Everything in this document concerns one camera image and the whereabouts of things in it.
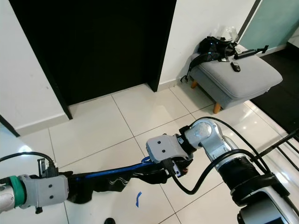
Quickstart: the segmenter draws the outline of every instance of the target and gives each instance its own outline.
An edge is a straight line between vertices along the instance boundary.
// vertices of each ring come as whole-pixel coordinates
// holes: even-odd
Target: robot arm
[[[289,192],[283,187],[273,173],[267,171],[258,162],[258,167],[264,172],[260,174],[247,155],[254,157],[245,150],[239,150],[237,145],[224,136],[218,125],[211,119],[201,118],[190,126],[180,130],[181,135],[161,135],[149,139],[146,148],[150,161],[142,162],[126,168],[78,174],[66,177],[59,175],[53,163],[45,167],[44,159],[39,160],[40,176],[21,175],[0,180],[0,213],[20,206],[27,208],[35,206],[36,213],[42,211],[42,206],[61,203],[70,199],[72,191],[79,191],[79,184],[88,184],[89,180],[107,174],[123,174],[124,170],[130,172],[132,177],[140,178],[148,183],[158,183],[144,179],[146,176],[159,175],[166,182],[172,177],[178,186],[187,194],[194,194],[200,187],[205,176],[199,179],[197,186],[191,191],[184,188],[177,177],[185,174],[184,166],[190,164],[193,153],[204,148],[211,164],[203,172],[207,175],[213,167],[222,176],[224,182],[231,190],[231,196],[238,206],[245,206],[237,216],[240,224],[257,223],[299,223],[290,201]],[[93,190],[99,192],[96,182]]]

